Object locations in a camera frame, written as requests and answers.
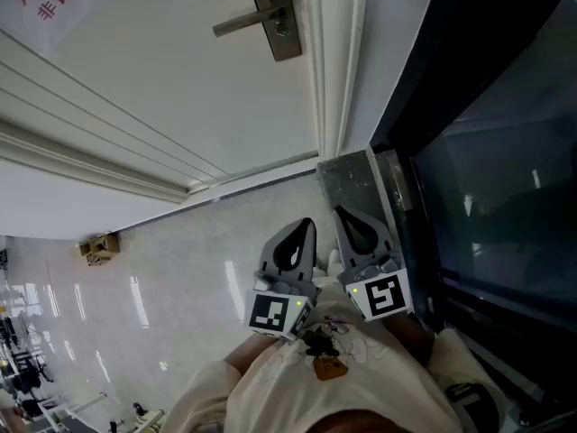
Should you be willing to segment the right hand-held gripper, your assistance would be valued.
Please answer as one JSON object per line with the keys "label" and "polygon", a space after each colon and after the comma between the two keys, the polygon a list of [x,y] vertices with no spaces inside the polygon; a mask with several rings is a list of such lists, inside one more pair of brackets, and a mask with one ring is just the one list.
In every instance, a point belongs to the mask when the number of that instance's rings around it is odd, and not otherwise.
{"label": "right hand-held gripper", "polygon": [[344,272],[337,276],[345,295],[366,322],[408,313],[412,296],[408,271],[389,253],[388,226],[357,209],[337,206],[333,221]]}

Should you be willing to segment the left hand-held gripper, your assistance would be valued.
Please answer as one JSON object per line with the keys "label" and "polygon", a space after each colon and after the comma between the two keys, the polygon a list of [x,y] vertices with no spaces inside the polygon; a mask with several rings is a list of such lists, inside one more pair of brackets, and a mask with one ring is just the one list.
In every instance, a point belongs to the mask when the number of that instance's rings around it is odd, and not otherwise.
{"label": "left hand-held gripper", "polygon": [[312,281],[316,265],[316,225],[294,221],[263,246],[260,272],[245,295],[245,325],[254,333],[296,340],[316,307],[320,288]]}

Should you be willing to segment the person's right forearm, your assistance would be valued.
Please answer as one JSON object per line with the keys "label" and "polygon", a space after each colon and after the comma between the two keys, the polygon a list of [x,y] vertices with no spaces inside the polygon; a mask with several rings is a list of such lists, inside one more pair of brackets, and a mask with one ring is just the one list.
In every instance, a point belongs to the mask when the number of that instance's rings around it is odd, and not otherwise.
{"label": "person's right forearm", "polygon": [[422,327],[414,313],[386,317],[382,324],[422,366],[427,367],[433,353],[435,334]]}

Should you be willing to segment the person's left forearm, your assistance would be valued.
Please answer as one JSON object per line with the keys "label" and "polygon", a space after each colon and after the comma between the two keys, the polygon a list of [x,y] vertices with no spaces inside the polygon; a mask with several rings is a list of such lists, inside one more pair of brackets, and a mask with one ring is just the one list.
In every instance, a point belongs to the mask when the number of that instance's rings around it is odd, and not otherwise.
{"label": "person's left forearm", "polygon": [[253,362],[269,347],[278,343],[274,336],[254,334],[238,345],[224,361],[232,366],[241,376],[250,369]]}

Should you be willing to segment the white door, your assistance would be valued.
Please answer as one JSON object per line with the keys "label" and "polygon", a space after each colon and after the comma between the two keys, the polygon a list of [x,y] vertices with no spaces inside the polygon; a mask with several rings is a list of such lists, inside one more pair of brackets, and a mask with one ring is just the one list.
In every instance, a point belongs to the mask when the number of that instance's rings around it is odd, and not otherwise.
{"label": "white door", "polygon": [[261,25],[216,38],[253,0],[104,0],[52,51],[0,29],[0,117],[193,188],[318,154],[307,59]]}

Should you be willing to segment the dark marble plinth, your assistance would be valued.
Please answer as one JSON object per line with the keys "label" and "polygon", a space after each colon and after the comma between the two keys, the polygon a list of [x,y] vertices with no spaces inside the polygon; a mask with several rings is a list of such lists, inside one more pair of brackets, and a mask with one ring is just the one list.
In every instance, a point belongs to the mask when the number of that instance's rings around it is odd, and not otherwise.
{"label": "dark marble plinth", "polygon": [[388,227],[393,248],[408,268],[415,313],[421,322],[432,325],[428,267],[413,232],[418,225],[417,205],[397,153],[367,149],[347,154],[320,163],[317,176],[330,208],[356,209]]}

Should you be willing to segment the cream cartoon print shirt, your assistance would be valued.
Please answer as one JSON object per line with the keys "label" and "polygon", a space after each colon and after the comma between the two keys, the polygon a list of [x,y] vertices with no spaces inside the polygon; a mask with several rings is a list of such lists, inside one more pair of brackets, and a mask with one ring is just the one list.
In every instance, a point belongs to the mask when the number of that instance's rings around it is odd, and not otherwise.
{"label": "cream cartoon print shirt", "polygon": [[160,433],[464,433],[445,390],[479,383],[508,402],[452,329],[427,367],[383,326],[366,322],[333,277],[296,340],[278,338],[241,376],[224,359],[197,373]]}

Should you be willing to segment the dark glass partition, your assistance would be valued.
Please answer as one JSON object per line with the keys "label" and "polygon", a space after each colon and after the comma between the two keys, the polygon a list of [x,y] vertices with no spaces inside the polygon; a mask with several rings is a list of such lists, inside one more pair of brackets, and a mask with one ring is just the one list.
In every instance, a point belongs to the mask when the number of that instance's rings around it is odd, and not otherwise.
{"label": "dark glass partition", "polygon": [[577,433],[577,0],[430,0],[371,147],[419,320]]}

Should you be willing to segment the brown cardboard box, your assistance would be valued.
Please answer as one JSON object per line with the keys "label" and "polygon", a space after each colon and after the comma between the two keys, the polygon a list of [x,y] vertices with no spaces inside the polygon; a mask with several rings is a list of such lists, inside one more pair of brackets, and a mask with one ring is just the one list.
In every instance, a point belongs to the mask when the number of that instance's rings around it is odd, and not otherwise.
{"label": "brown cardboard box", "polygon": [[119,238],[116,233],[101,235],[80,243],[78,249],[88,266],[102,265],[120,253]]}

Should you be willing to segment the white metal rack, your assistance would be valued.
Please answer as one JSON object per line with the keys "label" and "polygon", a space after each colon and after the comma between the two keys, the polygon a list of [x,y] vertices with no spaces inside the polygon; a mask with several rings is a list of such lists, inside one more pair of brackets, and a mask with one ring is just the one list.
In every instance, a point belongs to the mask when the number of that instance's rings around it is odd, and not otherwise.
{"label": "white metal rack", "polygon": [[60,395],[38,401],[41,415],[33,419],[32,433],[110,433],[109,428],[98,428],[86,419],[84,412],[106,401],[104,392],[80,404],[65,401]]}

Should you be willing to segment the black office chair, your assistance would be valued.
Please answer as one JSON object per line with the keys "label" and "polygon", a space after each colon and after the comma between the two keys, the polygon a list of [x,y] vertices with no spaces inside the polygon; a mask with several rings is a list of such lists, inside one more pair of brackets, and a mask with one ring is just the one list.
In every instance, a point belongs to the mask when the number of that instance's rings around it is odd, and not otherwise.
{"label": "black office chair", "polygon": [[37,358],[26,358],[18,363],[19,373],[13,378],[13,386],[18,392],[29,394],[33,388],[40,388],[42,382],[54,382],[48,368]]}

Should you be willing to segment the paper sign with red print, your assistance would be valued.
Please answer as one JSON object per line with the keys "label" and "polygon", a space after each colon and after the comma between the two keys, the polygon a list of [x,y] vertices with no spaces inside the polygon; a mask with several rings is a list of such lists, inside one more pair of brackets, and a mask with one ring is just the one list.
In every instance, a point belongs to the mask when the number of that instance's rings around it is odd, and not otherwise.
{"label": "paper sign with red print", "polygon": [[39,53],[52,51],[104,0],[0,0],[0,29]]}

